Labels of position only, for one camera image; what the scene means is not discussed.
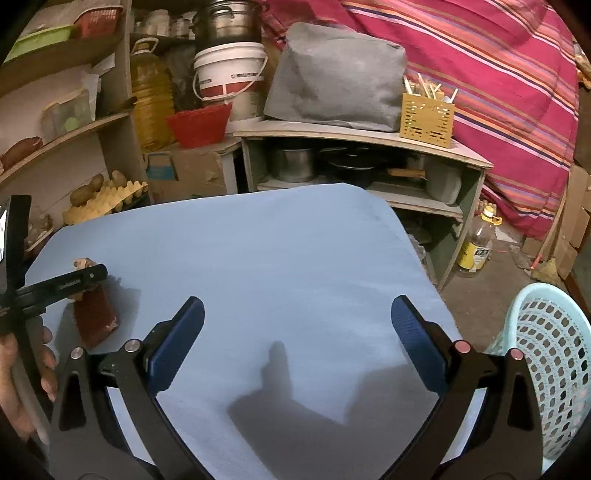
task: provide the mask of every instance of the cooking pot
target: cooking pot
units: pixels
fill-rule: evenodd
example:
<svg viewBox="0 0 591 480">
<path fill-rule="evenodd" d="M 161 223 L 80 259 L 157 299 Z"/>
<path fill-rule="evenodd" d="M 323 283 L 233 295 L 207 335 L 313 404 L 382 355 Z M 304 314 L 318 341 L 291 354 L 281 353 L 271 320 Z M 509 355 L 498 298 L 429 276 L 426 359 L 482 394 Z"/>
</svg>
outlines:
<svg viewBox="0 0 591 480">
<path fill-rule="evenodd" d="M 316 177 L 311 148 L 276 148 L 269 162 L 271 175 L 277 180 L 301 183 Z"/>
<path fill-rule="evenodd" d="M 374 182 L 381 163 L 369 147 L 324 148 L 319 155 L 326 161 L 329 182 L 343 181 L 363 189 Z"/>
<path fill-rule="evenodd" d="M 192 30 L 207 47 L 261 42 L 261 4 L 251 0 L 208 2 L 193 18 Z"/>
</svg>

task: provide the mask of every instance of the metal pivot bolt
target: metal pivot bolt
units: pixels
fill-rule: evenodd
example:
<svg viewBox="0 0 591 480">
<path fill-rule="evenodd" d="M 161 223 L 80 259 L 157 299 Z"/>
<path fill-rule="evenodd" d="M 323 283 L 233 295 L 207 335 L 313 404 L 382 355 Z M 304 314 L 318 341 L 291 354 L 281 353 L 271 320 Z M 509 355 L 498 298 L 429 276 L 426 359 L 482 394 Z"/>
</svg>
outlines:
<svg viewBox="0 0 591 480">
<path fill-rule="evenodd" d="M 468 353 L 470 350 L 472 350 L 472 347 L 470 346 L 470 344 L 465 340 L 458 340 L 454 344 L 454 347 L 460 353 Z"/>
<path fill-rule="evenodd" d="M 512 348 L 509 350 L 509 355 L 513 360 L 523 360 L 523 352 L 518 348 Z"/>
<path fill-rule="evenodd" d="M 137 352 L 139 350 L 139 347 L 141 346 L 142 342 L 140 342 L 139 340 L 128 340 L 127 342 L 125 342 L 125 351 L 129 353 Z"/>
<path fill-rule="evenodd" d="M 70 356 L 74 360 L 78 360 L 83 354 L 84 354 L 84 350 L 82 349 L 82 347 L 77 346 L 76 348 L 74 348 L 72 350 L 72 352 L 70 353 Z"/>
</svg>

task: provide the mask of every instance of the potato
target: potato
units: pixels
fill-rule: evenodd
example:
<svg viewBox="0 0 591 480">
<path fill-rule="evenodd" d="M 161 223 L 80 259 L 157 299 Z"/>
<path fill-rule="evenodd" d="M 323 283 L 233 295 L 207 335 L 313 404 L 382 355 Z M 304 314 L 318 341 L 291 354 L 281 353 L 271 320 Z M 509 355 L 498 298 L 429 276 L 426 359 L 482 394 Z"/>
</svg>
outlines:
<svg viewBox="0 0 591 480">
<path fill-rule="evenodd" d="M 104 181 L 105 178 L 103 177 L 102 173 L 99 173 L 90 179 L 90 188 L 92 188 L 93 192 L 98 192 L 103 186 Z"/>
<path fill-rule="evenodd" d="M 78 187 L 76 190 L 70 193 L 70 203 L 74 207 L 80 207 L 92 198 L 93 193 L 94 191 L 92 190 L 90 185 L 83 185 L 82 187 Z"/>
<path fill-rule="evenodd" d="M 111 178 L 113 179 L 113 183 L 115 187 L 125 187 L 127 185 L 127 178 L 123 175 L 119 170 L 113 170 L 111 172 Z"/>
</svg>

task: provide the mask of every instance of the red plastic bowl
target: red plastic bowl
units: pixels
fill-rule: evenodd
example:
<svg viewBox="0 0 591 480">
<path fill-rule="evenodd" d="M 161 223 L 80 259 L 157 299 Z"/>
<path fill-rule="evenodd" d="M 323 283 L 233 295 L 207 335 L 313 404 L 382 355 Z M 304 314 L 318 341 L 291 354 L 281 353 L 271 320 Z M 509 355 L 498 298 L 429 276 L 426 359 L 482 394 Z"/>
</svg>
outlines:
<svg viewBox="0 0 591 480">
<path fill-rule="evenodd" d="M 175 113 L 166 123 L 183 148 L 197 148 L 223 140 L 232 104 L 210 105 Z"/>
</svg>

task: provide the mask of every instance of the light blue plastic basket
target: light blue plastic basket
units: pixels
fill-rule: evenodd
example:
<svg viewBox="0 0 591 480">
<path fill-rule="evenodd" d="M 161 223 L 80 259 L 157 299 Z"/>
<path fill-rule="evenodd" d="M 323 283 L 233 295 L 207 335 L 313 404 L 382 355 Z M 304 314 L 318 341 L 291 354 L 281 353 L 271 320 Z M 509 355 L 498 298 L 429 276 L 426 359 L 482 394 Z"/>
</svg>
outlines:
<svg viewBox="0 0 591 480">
<path fill-rule="evenodd" d="M 544 469 L 558 458 L 591 407 L 591 327 L 566 293 L 534 283 L 513 299 L 505 327 L 486 353 L 523 351 L 538 397 L 544 435 Z"/>
</svg>

